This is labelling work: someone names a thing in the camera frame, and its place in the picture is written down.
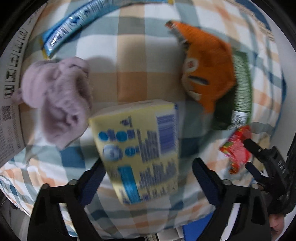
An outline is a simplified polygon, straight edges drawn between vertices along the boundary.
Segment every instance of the green package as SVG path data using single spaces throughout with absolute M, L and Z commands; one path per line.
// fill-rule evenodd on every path
M 248 124 L 252 113 L 252 83 L 247 54 L 232 50 L 237 84 L 216 101 L 212 129 L 236 129 Z

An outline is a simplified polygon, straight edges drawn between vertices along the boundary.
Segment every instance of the checkered tablecloth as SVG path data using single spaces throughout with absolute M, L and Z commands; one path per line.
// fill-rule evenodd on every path
M 43 59 L 41 34 L 86 0 L 49 1 L 26 49 L 22 70 Z M 253 139 L 272 133 L 281 109 L 282 72 L 278 50 L 263 15 L 247 0 L 176 0 L 169 4 L 138 4 L 121 8 L 85 27 L 67 41 L 54 58 L 78 56 L 89 61 L 93 112 L 121 102 L 163 99 L 179 105 L 180 175 L 178 192 L 146 203 L 122 205 L 106 175 L 85 211 L 102 238 L 134 238 L 184 225 L 213 211 L 192 170 L 202 157 L 222 178 L 229 160 L 218 151 L 232 131 L 211 131 L 211 115 L 187 100 L 180 84 L 184 52 L 164 26 L 179 20 L 210 32 L 248 55 L 252 77 Z M 21 105 L 27 147 L 0 169 L 0 188 L 21 210 L 31 214 L 43 183 L 65 185 L 78 179 L 98 159 L 88 129 L 63 151 L 43 137 L 39 113 Z M 237 183 L 248 185 L 250 176 Z M 75 230 L 65 207 L 71 235 Z

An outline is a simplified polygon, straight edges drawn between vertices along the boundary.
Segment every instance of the blue packet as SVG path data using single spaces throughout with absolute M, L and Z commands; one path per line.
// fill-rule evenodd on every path
M 69 36 L 97 18 L 123 6 L 150 2 L 173 4 L 173 0 L 92 0 L 60 20 L 42 35 L 43 51 L 50 58 Z

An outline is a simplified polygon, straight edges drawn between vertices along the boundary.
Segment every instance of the purple cloth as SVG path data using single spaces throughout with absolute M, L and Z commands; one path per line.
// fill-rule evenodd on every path
M 25 102 L 41 110 L 41 125 L 46 139 L 64 149 L 88 127 L 92 108 L 88 82 L 89 65 L 78 57 L 58 63 L 38 61 L 24 73 L 14 102 Z

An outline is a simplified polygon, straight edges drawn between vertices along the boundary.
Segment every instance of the metal bolt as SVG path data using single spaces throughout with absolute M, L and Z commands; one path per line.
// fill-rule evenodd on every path
M 69 185 L 74 186 L 77 184 L 77 180 L 76 179 L 72 179 L 68 182 Z
M 257 185 L 256 183 L 253 183 L 253 184 L 251 185 L 251 187 L 254 188 L 254 189 L 258 189 L 258 188 L 259 188 L 258 185 Z
M 231 185 L 231 181 L 228 180 L 228 179 L 224 179 L 224 180 L 222 181 L 222 183 L 223 183 L 224 185 L 227 185 L 227 186 L 230 186 L 230 185 Z
M 42 189 L 47 189 L 47 188 L 49 188 L 49 185 L 48 185 L 47 183 L 45 183 L 45 184 L 43 184 L 43 185 L 41 186 L 41 188 L 42 188 Z

